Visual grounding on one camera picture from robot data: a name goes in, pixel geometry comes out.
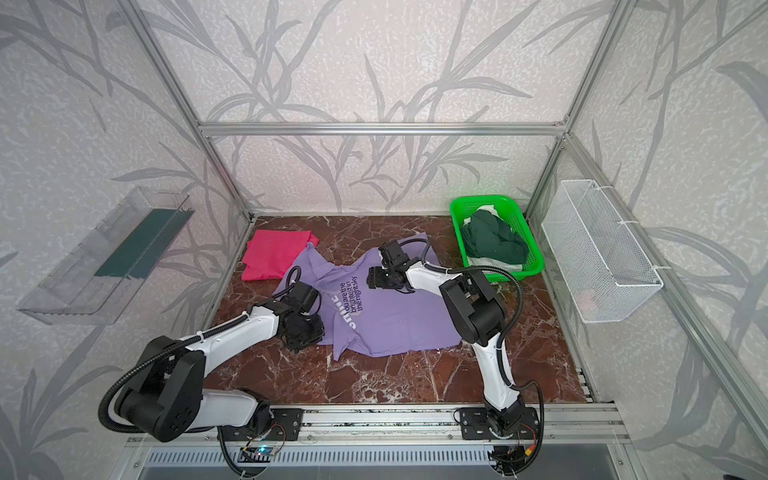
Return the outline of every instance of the dark green folded cloth in tray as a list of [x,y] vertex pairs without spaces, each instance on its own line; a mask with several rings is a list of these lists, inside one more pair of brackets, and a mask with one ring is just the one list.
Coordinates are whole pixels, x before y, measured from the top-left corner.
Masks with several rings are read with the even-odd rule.
[[467,257],[488,257],[513,265],[523,264],[528,258],[525,240],[487,210],[474,212],[460,231]]

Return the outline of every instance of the marble surface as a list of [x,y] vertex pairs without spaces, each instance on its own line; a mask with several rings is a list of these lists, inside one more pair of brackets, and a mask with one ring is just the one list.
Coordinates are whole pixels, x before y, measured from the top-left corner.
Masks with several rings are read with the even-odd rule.
[[[387,240],[426,232],[441,264],[461,265],[450,217],[262,217],[257,228],[312,230],[317,250],[337,265],[354,262]],[[243,282],[239,264],[214,324],[269,296],[279,280]],[[507,339],[517,384],[536,379],[546,402],[584,402],[573,360],[541,275],[522,282],[525,309]],[[508,310],[515,294],[501,283]],[[212,389],[249,389],[281,403],[482,402],[482,378],[469,344],[371,358],[346,350],[338,362],[331,346],[295,354],[278,339],[259,343],[225,362],[206,378]],[[534,402],[533,391],[525,393]]]

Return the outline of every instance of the wallpaper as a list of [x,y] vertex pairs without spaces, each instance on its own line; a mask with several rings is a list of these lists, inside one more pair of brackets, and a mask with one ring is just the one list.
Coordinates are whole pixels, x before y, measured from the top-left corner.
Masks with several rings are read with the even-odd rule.
[[[217,149],[255,212],[446,214],[462,195],[528,204],[552,137],[222,137]],[[416,150],[417,157],[410,154]]]
[[614,0],[140,0],[205,121],[560,121]]
[[768,394],[768,2],[635,9],[577,133]]
[[627,319],[585,324],[541,230],[560,180],[585,178],[567,154],[529,217],[553,280],[551,293],[601,402],[616,402],[647,477],[768,478],[768,457],[659,294]]
[[[203,322],[247,219],[110,2],[0,2],[0,477],[107,478],[124,435],[101,396],[147,341]],[[45,325],[19,301],[136,186],[195,209],[111,326]]]

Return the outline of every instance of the pink folded cloth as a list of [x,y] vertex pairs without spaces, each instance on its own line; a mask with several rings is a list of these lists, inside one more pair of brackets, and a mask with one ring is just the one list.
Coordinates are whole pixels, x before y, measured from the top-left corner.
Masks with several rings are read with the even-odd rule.
[[256,230],[243,255],[243,280],[283,278],[307,243],[319,243],[311,231]]

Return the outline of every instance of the wire basket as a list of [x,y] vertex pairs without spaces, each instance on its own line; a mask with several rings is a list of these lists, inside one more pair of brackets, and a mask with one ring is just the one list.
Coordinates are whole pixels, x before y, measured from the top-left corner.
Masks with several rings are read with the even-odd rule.
[[541,222],[584,323],[627,318],[664,283],[594,180],[563,180]]

